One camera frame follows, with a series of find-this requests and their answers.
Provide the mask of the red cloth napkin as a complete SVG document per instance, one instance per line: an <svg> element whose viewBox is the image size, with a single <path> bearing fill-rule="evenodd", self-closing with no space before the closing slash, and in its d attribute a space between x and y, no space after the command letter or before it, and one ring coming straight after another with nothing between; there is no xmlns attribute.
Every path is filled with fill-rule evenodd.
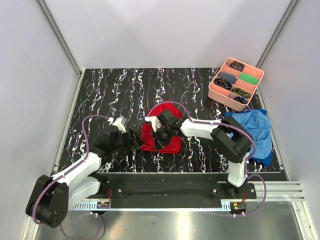
<svg viewBox="0 0 320 240"><path fill-rule="evenodd" d="M182 119L182 113L170 102L165 101L148 111L141 130L144 152L178 154L182 137L176 124Z"/></svg>

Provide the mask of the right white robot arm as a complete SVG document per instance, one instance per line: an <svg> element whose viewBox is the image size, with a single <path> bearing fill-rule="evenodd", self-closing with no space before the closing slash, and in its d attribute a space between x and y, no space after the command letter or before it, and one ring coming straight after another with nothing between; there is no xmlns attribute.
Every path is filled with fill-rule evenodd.
<svg viewBox="0 0 320 240"><path fill-rule="evenodd" d="M192 117L178 118L169 110L145 119L152 127L151 135L156 150L167 147L173 137L197 137L211 140L228 162L226 186L220 189L220 197L244 198L246 195L247 162L255 153L253 137L233 117L221 120L200 120Z"/></svg>

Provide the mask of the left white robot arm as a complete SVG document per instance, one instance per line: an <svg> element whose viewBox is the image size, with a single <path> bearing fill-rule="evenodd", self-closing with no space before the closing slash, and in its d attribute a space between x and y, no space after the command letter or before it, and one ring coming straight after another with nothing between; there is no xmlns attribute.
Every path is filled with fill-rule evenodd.
<svg viewBox="0 0 320 240"><path fill-rule="evenodd" d="M25 208L36 224L58 227L72 207L90 196L108 193L106 179L96 172L107 156L121 149L138 149L144 144L137 132L108 126L76 162L52 176L41 175L35 182Z"/></svg>

